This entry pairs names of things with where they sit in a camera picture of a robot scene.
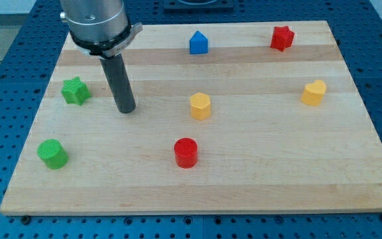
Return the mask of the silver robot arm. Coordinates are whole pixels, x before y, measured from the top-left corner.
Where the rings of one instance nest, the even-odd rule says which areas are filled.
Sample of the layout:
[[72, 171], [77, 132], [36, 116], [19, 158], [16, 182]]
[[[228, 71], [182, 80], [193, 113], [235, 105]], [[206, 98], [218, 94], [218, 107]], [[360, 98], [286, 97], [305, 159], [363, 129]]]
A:
[[74, 43], [86, 54], [103, 59], [121, 54], [143, 30], [131, 24], [123, 0], [60, 0], [60, 18]]

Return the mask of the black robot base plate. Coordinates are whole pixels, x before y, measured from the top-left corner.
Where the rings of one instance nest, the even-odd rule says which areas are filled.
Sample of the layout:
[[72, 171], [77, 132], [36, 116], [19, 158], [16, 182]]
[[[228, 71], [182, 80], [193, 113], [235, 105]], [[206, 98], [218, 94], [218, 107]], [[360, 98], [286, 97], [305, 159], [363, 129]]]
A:
[[234, 0], [162, 0], [165, 11], [232, 10]]

